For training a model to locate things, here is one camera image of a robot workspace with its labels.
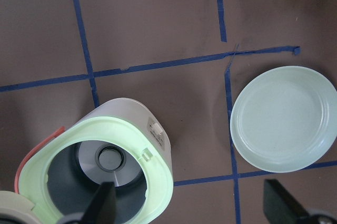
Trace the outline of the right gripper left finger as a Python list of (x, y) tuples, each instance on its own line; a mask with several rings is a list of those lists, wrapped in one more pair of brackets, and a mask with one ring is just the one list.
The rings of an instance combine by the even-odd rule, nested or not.
[(84, 212), (81, 223), (114, 223), (116, 195), (114, 182), (103, 182)]

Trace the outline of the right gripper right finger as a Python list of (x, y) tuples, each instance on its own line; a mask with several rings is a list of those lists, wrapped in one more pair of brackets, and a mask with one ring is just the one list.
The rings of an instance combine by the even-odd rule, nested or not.
[(269, 223), (304, 223), (310, 217), (277, 179), (264, 180), (263, 212)]

